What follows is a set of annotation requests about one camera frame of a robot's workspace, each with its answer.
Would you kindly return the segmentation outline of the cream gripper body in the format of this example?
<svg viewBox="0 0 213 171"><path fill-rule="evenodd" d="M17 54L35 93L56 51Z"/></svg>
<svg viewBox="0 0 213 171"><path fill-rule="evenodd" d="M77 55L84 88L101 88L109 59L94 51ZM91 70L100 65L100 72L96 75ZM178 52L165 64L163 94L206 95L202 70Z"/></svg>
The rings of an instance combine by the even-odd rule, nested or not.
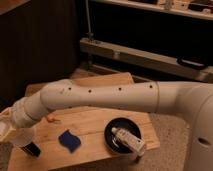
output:
<svg viewBox="0 0 213 171"><path fill-rule="evenodd" d="M0 142L8 142L16 135L16 129L13 127L10 117L10 108L0 112Z"/></svg>

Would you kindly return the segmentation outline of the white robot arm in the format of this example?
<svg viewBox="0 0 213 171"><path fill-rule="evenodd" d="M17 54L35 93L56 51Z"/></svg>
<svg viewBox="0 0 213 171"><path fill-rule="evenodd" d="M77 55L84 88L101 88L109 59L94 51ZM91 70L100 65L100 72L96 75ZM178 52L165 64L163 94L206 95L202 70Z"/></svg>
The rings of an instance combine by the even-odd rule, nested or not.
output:
<svg viewBox="0 0 213 171"><path fill-rule="evenodd" d="M69 79L51 82L0 112L0 142L25 146L32 141L32 127L43 117L80 106L180 113L191 126L184 171L213 171L212 83L160 81L89 87Z"/></svg>

